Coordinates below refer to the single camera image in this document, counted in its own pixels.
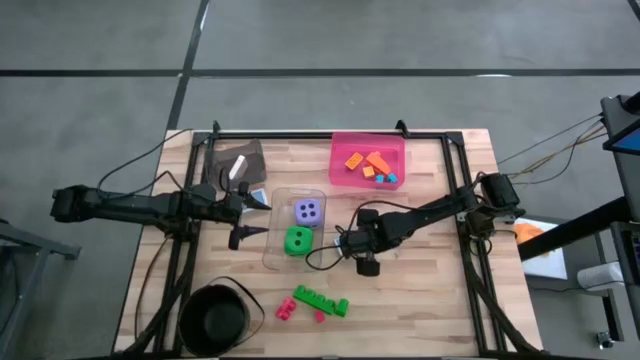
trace clear plastic container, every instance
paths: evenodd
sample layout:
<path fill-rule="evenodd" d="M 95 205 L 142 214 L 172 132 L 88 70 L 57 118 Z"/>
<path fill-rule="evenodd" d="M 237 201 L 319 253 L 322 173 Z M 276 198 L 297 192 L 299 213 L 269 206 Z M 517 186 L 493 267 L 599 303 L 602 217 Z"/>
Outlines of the clear plastic container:
<path fill-rule="evenodd" d="M 262 263 L 271 270 L 284 272 L 314 271 L 305 262 L 305 256 L 290 256 L 284 252 L 284 239 L 287 229 L 297 226 L 295 204 L 300 200 L 315 199 L 318 202 L 322 225 L 311 228 L 313 234 L 312 249 L 322 246 L 324 236 L 324 219 L 327 197 L 320 190 L 279 188 L 271 195 L 271 218 L 269 220 L 269 234 L 267 246 L 262 255 Z M 313 266 L 322 265 L 322 251 L 317 251 L 309 257 Z"/>

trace gray floor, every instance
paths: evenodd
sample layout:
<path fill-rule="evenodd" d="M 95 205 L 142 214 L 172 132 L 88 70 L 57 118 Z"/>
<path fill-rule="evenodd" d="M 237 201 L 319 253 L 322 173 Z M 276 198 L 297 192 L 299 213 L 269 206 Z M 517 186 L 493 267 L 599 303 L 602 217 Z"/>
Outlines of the gray floor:
<path fill-rule="evenodd" d="M 179 68 L 198 0 L 0 2 L 0 69 Z M 640 22 L 624 0 L 293 1 L 217 0 L 196 68 L 637 67 Z M 20 358 L 109 352 L 140 227 L 49 216 L 51 190 L 95 184 L 161 138 L 177 79 L 0 78 L 0 214 L 16 226 L 83 246 L 54 259 L 19 344 Z M 599 99 L 639 90 L 640 77 L 192 79 L 178 128 L 482 127 L 498 160 L 599 112 Z M 511 172 L 576 136 L 506 162 Z M 112 179 L 114 190 L 148 182 L 158 156 Z M 536 178 L 554 174 L 561 160 Z M 569 170 L 519 190 L 532 214 L 571 218 L 621 194 L 612 156 L 597 141 Z M 587 258 L 590 243 L 572 245 Z M 628 341 L 600 352 L 600 300 L 532 293 L 545 348 L 611 359 L 635 357 Z"/>

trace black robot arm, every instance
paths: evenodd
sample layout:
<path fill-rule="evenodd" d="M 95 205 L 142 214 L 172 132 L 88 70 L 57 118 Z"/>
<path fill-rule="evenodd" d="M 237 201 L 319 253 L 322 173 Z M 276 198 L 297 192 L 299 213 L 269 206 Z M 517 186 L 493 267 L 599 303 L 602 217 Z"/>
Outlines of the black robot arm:
<path fill-rule="evenodd" d="M 474 192 L 478 183 L 482 187 L 482 195 Z M 485 238 L 494 230 L 495 217 L 524 214 L 524 210 L 516 207 L 519 203 L 506 175 L 481 173 L 470 186 L 460 187 L 451 195 L 407 212 L 379 215 L 377 210 L 359 209 L 357 230 L 340 235 L 340 250 L 345 258 L 356 259 L 358 274 L 378 276 L 380 265 L 374 254 L 400 246 L 416 230 L 457 215 L 464 219 L 468 235 Z"/>
<path fill-rule="evenodd" d="M 216 190 L 209 184 L 195 185 L 188 190 L 155 196 L 106 192 L 76 185 L 53 192 L 51 216 L 56 221 L 70 223 L 93 218 L 152 225 L 167 235 L 193 236 L 194 220 L 231 224 L 229 248 L 238 249 L 243 238 L 267 231 L 264 228 L 239 226 L 243 204 L 270 210 L 248 193 L 248 183 L 241 183 L 235 192 L 215 200 Z"/>

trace pink bin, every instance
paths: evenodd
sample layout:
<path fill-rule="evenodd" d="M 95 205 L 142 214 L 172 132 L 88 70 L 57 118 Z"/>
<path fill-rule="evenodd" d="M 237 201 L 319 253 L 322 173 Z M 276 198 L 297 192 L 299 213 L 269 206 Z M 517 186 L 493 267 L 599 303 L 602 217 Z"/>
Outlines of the pink bin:
<path fill-rule="evenodd" d="M 350 170 L 345 163 L 358 152 L 365 159 L 367 155 L 379 151 L 380 156 L 391 167 L 398 182 L 378 184 L 375 177 L 366 179 L 362 168 L 367 166 L 362 160 L 358 167 Z M 331 139 L 331 160 L 329 180 L 333 185 L 356 186 L 371 189 L 395 190 L 404 183 L 404 139 L 397 135 L 376 135 L 366 133 L 336 132 Z"/>

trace orange object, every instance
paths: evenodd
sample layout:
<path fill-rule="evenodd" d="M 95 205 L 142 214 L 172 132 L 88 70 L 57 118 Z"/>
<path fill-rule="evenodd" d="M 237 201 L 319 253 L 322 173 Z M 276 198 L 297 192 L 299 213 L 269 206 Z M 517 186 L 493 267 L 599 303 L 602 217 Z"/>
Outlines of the orange object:
<path fill-rule="evenodd" d="M 362 172 L 364 173 L 364 177 L 367 179 L 376 175 L 376 172 L 373 171 L 373 166 L 363 167 Z"/>
<path fill-rule="evenodd" d="M 349 160 L 347 160 L 347 162 L 344 164 L 347 165 L 349 169 L 353 170 L 356 168 L 356 166 L 358 166 L 358 164 L 360 164 L 362 159 L 363 159 L 362 155 L 360 155 L 359 153 L 354 153 L 353 155 L 351 155 Z"/>
<path fill-rule="evenodd" d="M 389 175 L 391 168 L 386 161 L 382 160 L 379 152 L 372 152 L 367 156 L 367 164 L 373 166 L 376 171 L 379 171 L 385 175 Z"/>
<path fill-rule="evenodd" d="M 513 230 L 516 232 L 516 242 L 518 244 L 525 243 L 544 232 L 539 227 L 526 223 L 515 224 Z M 544 253 L 541 256 L 549 256 L 549 253 Z"/>

